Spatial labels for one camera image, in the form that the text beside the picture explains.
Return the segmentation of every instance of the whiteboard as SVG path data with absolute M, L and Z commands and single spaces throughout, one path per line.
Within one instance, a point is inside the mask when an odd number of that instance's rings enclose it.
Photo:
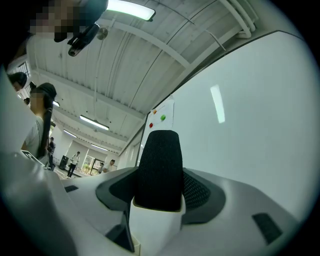
M 219 59 L 161 104 L 174 100 L 183 167 L 250 184 L 303 220 L 320 178 L 319 85 L 306 43 L 275 32 Z
M 170 96 L 164 102 L 159 104 L 159 106 L 155 107 L 150 111 L 147 121 L 145 123 L 143 137 L 141 138 L 137 166 L 139 166 L 142 151 L 145 148 L 149 134 L 157 130 L 173 130 L 174 107 L 175 101 L 173 97 Z

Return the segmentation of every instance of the pipe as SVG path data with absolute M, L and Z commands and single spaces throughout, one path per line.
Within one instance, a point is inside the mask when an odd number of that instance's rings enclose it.
M 244 17 L 246 22 L 248 23 L 251 32 L 256 30 L 255 24 L 252 22 L 251 18 L 249 17 L 248 13 L 245 11 L 245 9 L 241 6 L 241 4 L 237 0 L 230 0 L 231 3 L 238 9 L 239 13 Z
M 253 13 L 255 21 L 259 20 L 259 17 L 257 15 L 257 13 L 255 12 L 254 8 L 252 7 L 252 5 L 247 1 L 247 0 L 243 0 L 249 7 L 250 11 Z
M 221 4 L 224 5 L 225 8 L 229 10 L 229 12 L 233 15 L 236 21 L 240 24 L 241 28 L 243 29 L 244 34 L 239 34 L 238 38 L 251 38 L 250 29 L 247 27 L 245 21 L 241 18 L 240 14 L 236 11 L 235 8 L 227 1 L 227 0 L 219 0 Z
M 101 42 L 100 45 L 100 50 L 99 50 L 99 55 L 98 55 L 98 62 L 96 65 L 96 69 L 95 69 L 95 78 L 94 78 L 94 96 L 93 96 L 93 114 L 94 114 L 94 120 L 97 120 L 97 116 L 96 116 L 96 102 L 97 102 L 97 80 L 98 80 L 98 71 L 99 71 L 99 66 L 100 66 L 100 62 L 101 62 L 101 48 L 102 45 L 104 44 L 104 40 Z

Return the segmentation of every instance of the white ceiling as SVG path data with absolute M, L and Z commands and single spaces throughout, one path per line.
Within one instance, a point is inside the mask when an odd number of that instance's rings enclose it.
M 50 82 L 56 88 L 60 108 L 54 107 L 53 119 L 116 153 L 143 125 L 155 103 L 219 48 L 204 30 L 221 43 L 241 30 L 218 0 L 162 0 L 169 8 L 153 0 L 132 2 L 154 9 L 153 21 L 106 11 L 97 24 L 107 28 L 107 38 L 95 38 L 75 57 L 68 55 L 67 40 L 56 43 L 34 36 L 27 45 L 32 81 Z M 109 132 L 94 131 L 80 115 L 107 125 Z

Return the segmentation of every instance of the white wall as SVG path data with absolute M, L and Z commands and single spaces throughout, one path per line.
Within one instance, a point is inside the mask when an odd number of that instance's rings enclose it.
M 231 52 L 172 94 L 183 166 L 250 184 L 303 220 L 319 191 L 319 85 L 295 36 L 276 32 Z
M 50 137 L 54 138 L 53 142 L 55 143 L 53 157 L 56 163 L 60 164 L 62 157 L 67 154 L 73 139 L 70 135 L 63 132 L 63 130 L 60 130 L 57 125 L 54 127 Z
M 101 153 L 93 149 L 89 149 L 88 156 L 104 161 L 107 157 L 108 151 L 106 153 Z
M 141 136 L 142 130 L 133 138 L 131 143 L 122 152 L 122 154 L 119 157 L 119 164 L 117 167 L 118 170 L 127 167 L 134 167 L 136 165 L 136 159 L 140 147 Z

